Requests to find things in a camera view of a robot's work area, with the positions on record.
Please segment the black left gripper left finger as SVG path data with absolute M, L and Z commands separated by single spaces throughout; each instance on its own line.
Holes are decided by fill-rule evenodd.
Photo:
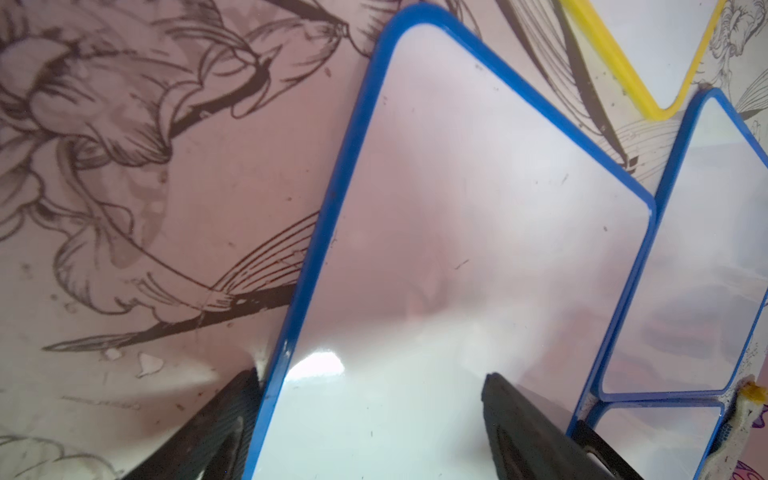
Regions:
M 241 479 L 261 400 L 258 371 L 240 372 L 125 478 Z

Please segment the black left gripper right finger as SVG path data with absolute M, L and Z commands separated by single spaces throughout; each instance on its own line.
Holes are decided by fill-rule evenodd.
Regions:
M 482 388 L 483 418 L 499 479 L 609 479 L 611 476 L 498 373 Z

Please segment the blue-framed whiteboard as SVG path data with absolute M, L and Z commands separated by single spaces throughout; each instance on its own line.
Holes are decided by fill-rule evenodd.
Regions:
M 767 156 L 721 90 L 691 100 L 655 202 L 596 376 L 605 402 L 724 393 L 766 302 Z
M 445 9 L 369 63 L 271 366 L 252 479 L 493 479 L 497 372 L 563 434 L 650 193 Z
M 567 433 L 616 479 L 697 479 L 724 414 L 711 399 L 599 401 Z

